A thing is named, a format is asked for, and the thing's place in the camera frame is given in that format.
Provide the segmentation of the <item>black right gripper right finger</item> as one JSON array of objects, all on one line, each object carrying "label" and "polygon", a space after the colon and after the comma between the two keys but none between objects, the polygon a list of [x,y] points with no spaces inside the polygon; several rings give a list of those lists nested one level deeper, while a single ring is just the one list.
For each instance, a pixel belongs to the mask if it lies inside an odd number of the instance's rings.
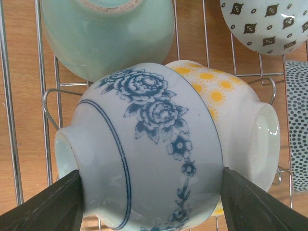
[{"label": "black right gripper right finger", "polygon": [[223,169],[221,200],[230,231],[306,231],[308,218],[235,170]]}]

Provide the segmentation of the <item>blue floral white bowl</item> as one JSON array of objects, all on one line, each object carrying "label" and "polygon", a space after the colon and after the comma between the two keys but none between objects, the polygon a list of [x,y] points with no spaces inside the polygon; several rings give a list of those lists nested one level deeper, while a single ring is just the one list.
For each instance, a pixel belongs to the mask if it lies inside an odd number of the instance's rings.
[{"label": "blue floral white bowl", "polygon": [[220,196],[217,129],[193,86],[142,63],[93,83],[71,125],[55,135],[60,178],[80,173],[84,215],[115,231],[179,231],[202,224]]}]

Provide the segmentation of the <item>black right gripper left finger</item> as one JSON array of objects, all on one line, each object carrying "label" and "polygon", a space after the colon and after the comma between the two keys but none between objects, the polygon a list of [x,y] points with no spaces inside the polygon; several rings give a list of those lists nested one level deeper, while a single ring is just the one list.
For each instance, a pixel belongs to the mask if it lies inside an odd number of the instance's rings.
[{"label": "black right gripper left finger", "polygon": [[78,231],[83,218],[81,177],[73,170],[0,216],[2,231]]}]

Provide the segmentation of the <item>yellow blue patterned bowl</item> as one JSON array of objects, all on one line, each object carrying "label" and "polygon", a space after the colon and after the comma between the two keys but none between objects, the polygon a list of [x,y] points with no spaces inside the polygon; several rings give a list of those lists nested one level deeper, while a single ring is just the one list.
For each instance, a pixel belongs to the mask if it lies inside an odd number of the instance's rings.
[{"label": "yellow blue patterned bowl", "polygon": [[280,128],[272,105],[242,79],[201,64],[178,60],[167,67],[186,78],[207,105],[216,125],[224,166],[268,191],[280,155]]}]

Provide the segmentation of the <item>pink patterned bowl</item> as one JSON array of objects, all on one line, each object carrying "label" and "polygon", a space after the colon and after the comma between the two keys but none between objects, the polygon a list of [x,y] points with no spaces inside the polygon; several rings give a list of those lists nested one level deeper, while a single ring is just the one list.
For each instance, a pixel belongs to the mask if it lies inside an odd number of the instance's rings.
[{"label": "pink patterned bowl", "polygon": [[257,53],[284,55],[308,39],[307,0],[222,0],[220,7],[231,33]]}]

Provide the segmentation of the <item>grey speckled bowl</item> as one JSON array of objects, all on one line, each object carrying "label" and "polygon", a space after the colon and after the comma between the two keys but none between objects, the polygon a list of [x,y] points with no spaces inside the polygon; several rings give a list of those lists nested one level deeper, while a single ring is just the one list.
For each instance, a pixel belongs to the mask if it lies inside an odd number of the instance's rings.
[{"label": "grey speckled bowl", "polygon": [[308,191],[308,63],[286,61],[286,105],[293,189]]}]

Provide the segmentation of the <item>pale green bowl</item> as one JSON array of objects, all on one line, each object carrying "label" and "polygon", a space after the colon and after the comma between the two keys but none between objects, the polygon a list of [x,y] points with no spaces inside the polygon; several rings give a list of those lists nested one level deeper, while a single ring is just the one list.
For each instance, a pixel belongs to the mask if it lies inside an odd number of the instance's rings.
[{"label": "pale green bowl", "polygon": [[160,64],[173,43],[170,0],[44,0],[41,10],[54,55],[91,82],[136,64]]}]

